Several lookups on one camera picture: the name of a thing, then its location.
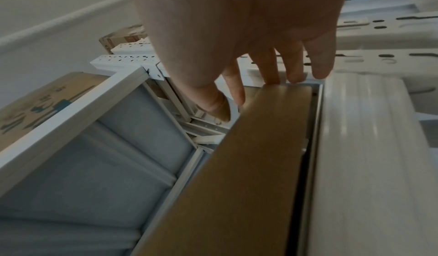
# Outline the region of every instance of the cardboard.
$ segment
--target cardboard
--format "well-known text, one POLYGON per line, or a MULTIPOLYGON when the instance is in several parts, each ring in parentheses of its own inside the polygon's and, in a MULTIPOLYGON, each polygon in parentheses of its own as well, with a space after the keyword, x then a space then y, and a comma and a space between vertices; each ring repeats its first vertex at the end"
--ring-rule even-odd
POLYGON ((145 28, 141 24, 136 24, 130 27, 125 27, 119 29, 111 34, 103 36, 99 39, 99 42, 108 52, 108 54, 113 54, 111 49, 118 46, 121 43, 136 42, 142 38, 146 38, 147 33, 145 28))
POLYGON ((283 256, 311 97, 260 89, 137 255, 283 256))
POLYGON ((0 110, 0 151, 19 140, 108 77, 69 73, 0 110))

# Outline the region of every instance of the wall molding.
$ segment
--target wall molding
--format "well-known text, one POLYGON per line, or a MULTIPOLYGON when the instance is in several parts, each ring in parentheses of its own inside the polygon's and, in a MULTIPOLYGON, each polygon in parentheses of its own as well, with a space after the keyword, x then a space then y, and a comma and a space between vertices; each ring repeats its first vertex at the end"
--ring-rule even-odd
POLYGON ((70 14, 4 36, 0 38, 0 54, 4 54, 44 35, 51 34, 63 27, 70 26, 75 22, 82 21, 104 10, 115 8, 130 1, 131 0, 104 0, 70 14))

